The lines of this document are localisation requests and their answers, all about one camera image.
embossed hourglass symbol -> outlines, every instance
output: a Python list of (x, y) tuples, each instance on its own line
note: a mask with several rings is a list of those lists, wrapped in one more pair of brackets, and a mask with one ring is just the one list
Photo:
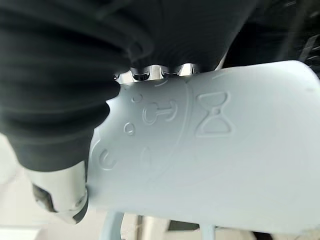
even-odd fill
[(228, 96), (227, 92), (211, 92), (196, 97), (197, 103), (207, 111), (204, 119), (196, 127), (197, 137), (222, 137), (232, 132), (231, 122), (222, 113)]

white plastic support leg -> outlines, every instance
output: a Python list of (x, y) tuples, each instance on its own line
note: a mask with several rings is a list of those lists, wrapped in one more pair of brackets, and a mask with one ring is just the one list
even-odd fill
[(215, 229), (216, 227), (212, 224), (200, 224), (202, 240), (215, 240), (216, 239)]
[(124, 215), (123, 212), (109, 211), (106, 215), (99, 240), (122, 240), (120, 230)]

black fabric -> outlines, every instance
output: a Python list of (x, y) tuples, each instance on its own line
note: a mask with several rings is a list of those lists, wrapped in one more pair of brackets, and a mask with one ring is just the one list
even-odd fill
[(320, 34), (318, 0), (268, 0), (243, 26), (232, 43), (224, 68), (298, 60), (320, 73), (320, 37), (305, 59), (308, 40)]

curved plastic surface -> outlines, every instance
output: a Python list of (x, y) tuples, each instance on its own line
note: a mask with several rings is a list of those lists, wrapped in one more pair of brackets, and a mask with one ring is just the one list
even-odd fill
[(320, 84), (306, 65), (137, 82), (107, 103), (92, 207), (271, 233), (320, 224)]

